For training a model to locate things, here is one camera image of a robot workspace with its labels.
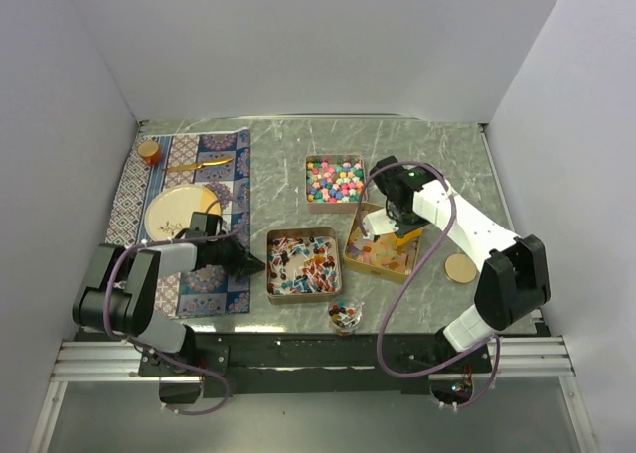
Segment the yellow plastic scoop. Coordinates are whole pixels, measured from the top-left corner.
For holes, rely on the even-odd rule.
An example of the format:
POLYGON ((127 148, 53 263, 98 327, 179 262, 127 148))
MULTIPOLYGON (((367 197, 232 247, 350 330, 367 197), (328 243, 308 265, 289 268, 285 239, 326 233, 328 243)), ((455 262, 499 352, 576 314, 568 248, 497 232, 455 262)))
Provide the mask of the yellow plastic scoop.
POLYGON ((396 246, 397 247, 402 247, 405 246, 407 244, 409 244, 412 241, 416 241, 419 240, 422 233, 424 231, 424 227, 421 226, 415 230, 412 230, 409 233, 406 233, 404 236, 399 237, 398 235, 396 235, 396 246))

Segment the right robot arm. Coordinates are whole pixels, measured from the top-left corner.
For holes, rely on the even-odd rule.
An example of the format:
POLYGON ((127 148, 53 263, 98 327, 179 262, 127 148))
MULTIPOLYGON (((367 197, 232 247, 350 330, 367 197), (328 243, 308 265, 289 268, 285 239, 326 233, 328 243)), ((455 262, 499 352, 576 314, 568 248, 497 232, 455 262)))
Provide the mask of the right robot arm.
POLYGON ((470 359, 469 349, 550 300, 544 244, 534 235, 522 237, 498 225, 461 197, 437 169, 389 156, 374 166, 370 180, 386 204, 362 218, 365 236, 404 237, 433 225, 479 273, 472 305, 438 335, 435 360, 443 370, 459 371, 470 359))

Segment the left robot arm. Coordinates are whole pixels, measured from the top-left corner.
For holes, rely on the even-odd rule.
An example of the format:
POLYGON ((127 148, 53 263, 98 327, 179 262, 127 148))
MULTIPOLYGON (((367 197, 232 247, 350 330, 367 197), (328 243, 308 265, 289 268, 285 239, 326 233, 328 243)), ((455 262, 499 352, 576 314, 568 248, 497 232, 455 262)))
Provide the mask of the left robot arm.
POLYGON ((81 327, 122 336, 162 356, 173 374, 182 376, 200 365, 194 331, 155 309, 158 281, 174 274, 218 266, 242 280, 265 263, 244 247, 223 219, 194 212, 176 237, 128 248, 112 243, 97 247, 72 308, 81 327))

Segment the gold tin of lollipops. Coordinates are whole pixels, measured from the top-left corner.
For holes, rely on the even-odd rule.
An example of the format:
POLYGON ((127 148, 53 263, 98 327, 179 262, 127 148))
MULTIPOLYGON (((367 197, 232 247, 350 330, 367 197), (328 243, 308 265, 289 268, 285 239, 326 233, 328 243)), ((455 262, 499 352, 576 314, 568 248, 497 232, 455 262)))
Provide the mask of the gold tin of lollipops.
POLYGON ((336 232, 325 226, 271 230, 266 291, 272 305, 328 302, 342 292, 336 232))

